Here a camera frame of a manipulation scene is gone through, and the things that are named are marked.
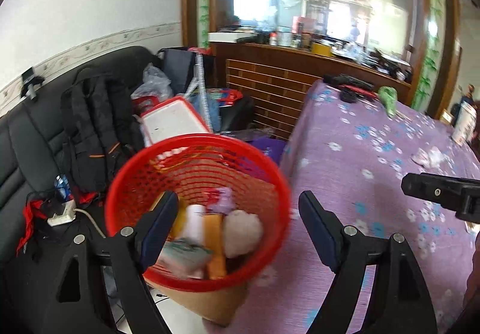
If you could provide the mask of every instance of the purple tablecloth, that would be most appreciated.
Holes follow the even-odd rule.
[[[298,216],[298,196],[312,190],[343,224],[366,235],[388,238],[401,232],[423,271],[440,332],[458,317],[472,269],[474,236],[454,213],[438,204],[406,197],[400,188],[408,172],[423,172],[411,155],[438,147],[448,156],[427,172],[480,179],[473,152],[449,138],[447,127],[398,104],[412,121],[387,117],[380,104],[346,104],[317,82],[309,91],[281,168],[292,188],[289,235],[245,304],[226,329],[206,323],[209,333],[304,334],[334,277],[321,263]],[[360,329],[374,268],[368,267],[349,332]]]

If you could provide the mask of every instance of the plastic laundry basket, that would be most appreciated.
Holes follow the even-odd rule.
[[[206,188],[229,186],[239,209],[263,224],[258,249],[237,271],[219,280],[179,279],[160,265],[145,278],[167,288],[208,292],[239,285],[257,275],[284,239],[290,218],[290,191],[276,164],[240,140],[211,134],[172,137],[145,148],[118,172],[106,200],[110,236],[135,226],[154,200],[172,190],[189,204],[206,202]]]

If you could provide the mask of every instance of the silver screw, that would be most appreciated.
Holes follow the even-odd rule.
[[[80,244],[80,243],[85,242],[85,235],[82,235],[82,234],[77,235],[75,238],[73,238],[73,242],[75,244]]]
[[[395,233],[393,235],[393,239],[395,240],[395,242],[399,242],[399,243],[405,242],[405,237],[401,233]]]
[[[346,226],[343,231],[350,236],[356,235],[357,234],[357,229],[351,225]]]
[[[122,236],[130,236],[133,233],[134,233],[134,229],[131,227],[123,227],[120,231],[120,234]]]

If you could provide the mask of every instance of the power strip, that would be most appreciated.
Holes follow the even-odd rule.
[[[54,227],[60,224],[71,223],[75,220],[75,212],[74,209],[76,208],[75,200],[71,200],[65,203],[65,209],[61,215],[55,214],[53,217],[47,219],[47,223]]]

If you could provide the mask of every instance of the sofa backrest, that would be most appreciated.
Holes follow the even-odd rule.
[[[143,47],[107,53],[40,88],[37,102],[25,99],[0,118],[0,264],[13,256],[25,232],[22,209],[28,193],[53,188],[60,174],[65,140],[60,117],[62,92],[83,68],[91,66],[119,76],[133,91],[142,83],[148,63],[161,64]]]

